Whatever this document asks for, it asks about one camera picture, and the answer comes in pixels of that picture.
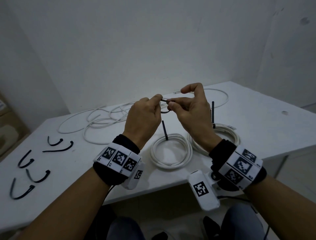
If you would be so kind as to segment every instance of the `leg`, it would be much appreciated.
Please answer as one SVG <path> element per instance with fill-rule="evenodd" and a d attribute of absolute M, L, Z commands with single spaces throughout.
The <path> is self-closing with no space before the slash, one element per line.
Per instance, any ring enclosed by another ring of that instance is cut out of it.
<path fill-rule="evenodd" d="M 145 237 L 133 219 L 118 217 L 110 225 L 106 240 L 145 240 Z"/>
<path fill-rule="evenodd" d="M 265 232 L 251 206 L 238 203 L 226 213 L 221 237 L 229 240 L 263 240 Z"/>

